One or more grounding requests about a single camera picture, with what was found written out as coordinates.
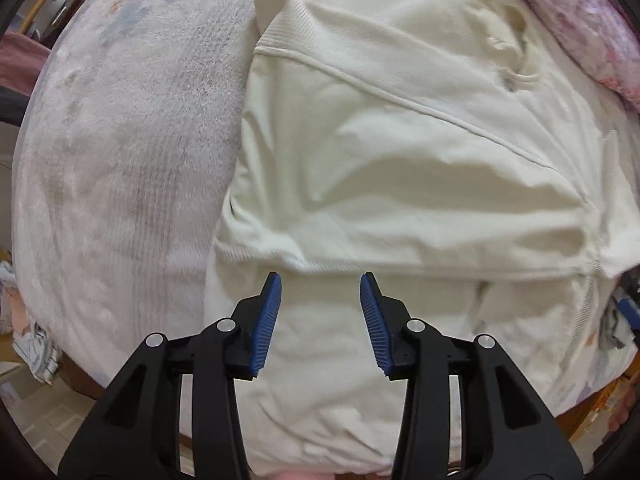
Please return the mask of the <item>person's right hand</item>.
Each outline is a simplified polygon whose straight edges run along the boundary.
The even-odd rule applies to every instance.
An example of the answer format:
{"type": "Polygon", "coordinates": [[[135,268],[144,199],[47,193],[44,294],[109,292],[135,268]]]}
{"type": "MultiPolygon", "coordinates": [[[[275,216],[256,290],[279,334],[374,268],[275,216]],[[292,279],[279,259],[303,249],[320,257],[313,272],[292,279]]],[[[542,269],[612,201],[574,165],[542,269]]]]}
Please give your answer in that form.
{"type": "Polygon", "coordinates": [[[616,408],[608,419],[608,431],[615,432],[620,429],[620,426],[628,420],[630,411],[637,403],[636,386],[631,385],[622,400],[616,404],[616,408]]]}

